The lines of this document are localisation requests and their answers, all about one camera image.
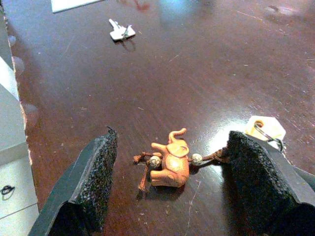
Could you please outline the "orange elephant keychain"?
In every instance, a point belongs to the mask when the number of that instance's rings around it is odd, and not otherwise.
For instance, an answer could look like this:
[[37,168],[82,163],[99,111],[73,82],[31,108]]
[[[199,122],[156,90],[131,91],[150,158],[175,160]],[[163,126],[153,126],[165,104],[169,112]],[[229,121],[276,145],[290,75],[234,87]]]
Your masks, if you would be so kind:
[[[269,140],[265,141],[272,147],[284,152],[285,147],[283,140],[273,139],[262,132],[255,124],[255,128],[260,131]],[[138,185],[138,189],[142,192],[146,191],[147,176],[150,176],[152,186],[168,186],[180,188],[186,184],[189,179],[189,165],[200,165],[205,161],[218,161],[221,163],[230,162],[229,146],[225,146],[216,152],[201,156],[194,153],[191,158],[188,157],[189,146],[184,139],[177,139],[182,136],[187,129],[171,131],[168,135],[168,144],[162,145],[151,143],[151,147],[156,152],[142,152],[140,155],[133,157],[134,164],[144,163],[145,169],[142,179]]]

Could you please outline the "small silver key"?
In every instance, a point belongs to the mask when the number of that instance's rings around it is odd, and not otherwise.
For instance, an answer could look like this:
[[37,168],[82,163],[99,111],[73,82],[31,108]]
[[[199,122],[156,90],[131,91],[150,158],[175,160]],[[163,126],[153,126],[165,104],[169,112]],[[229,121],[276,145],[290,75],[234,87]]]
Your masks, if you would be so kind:
[[118,22],[114,21],[113,19],[109,19],[108,21],[113,28],[113,30],[110,32],[110,37],[114,43],[125,41],[136,35],[132,25],[127,25],[124,27],[119,25]]

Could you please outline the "dark brown wooden table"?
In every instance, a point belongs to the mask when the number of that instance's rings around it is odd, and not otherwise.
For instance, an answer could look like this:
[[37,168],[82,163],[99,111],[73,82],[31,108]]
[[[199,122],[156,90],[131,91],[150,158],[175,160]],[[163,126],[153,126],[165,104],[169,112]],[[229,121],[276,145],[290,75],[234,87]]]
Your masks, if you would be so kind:
[[[315,0],[104,0],[56,14],[51,0],[2,4],[39,208],[108,127],[118,149],[100,236],[255,236],[226,165],[139,193],[133,156],[172,130],[208,155],[251,116],[275,117],[290,162],[315,175]],[[109,19],[136,35],[114,43]]]

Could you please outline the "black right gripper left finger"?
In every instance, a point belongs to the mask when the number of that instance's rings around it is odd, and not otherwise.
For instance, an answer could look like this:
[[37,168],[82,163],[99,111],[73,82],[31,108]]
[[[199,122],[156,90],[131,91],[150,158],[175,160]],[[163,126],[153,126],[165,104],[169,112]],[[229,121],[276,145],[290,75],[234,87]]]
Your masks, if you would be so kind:
[[89,142],[52,189],[28,236],[94,236],[103,231],[117,157],[117,132]]

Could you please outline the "key with cream head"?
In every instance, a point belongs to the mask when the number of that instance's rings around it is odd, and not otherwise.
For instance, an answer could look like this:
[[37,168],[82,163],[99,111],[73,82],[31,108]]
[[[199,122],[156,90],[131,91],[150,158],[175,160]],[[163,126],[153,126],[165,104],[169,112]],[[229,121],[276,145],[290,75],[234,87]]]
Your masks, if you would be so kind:
[[286,135],[285,129],[275,117],[251,116],[245,125],[245,133],[257,139],[267,141],[270,138],[267,138],[260,131],[258,131],[255,128],[255,124],[257,124],[257,127],[262,132],[273,139],[279,139],[282,141]]

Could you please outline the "clear plastic pouch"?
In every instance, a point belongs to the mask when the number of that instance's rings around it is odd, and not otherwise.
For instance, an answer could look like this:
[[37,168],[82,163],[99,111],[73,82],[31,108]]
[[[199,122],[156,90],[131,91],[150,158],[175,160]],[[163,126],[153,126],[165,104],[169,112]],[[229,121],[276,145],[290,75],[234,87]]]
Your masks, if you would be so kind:
[[102,0],[51,0],[52,12],[62,12]]

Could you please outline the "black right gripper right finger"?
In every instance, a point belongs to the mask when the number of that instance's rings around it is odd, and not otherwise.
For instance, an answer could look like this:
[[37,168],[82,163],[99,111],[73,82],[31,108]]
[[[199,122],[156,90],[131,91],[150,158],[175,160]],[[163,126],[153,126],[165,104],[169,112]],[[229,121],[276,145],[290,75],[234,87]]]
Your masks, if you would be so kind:
[[291,165],[265,141],[239,131],[230,131],[224,153],[253,231],[315,236],[315,175]]

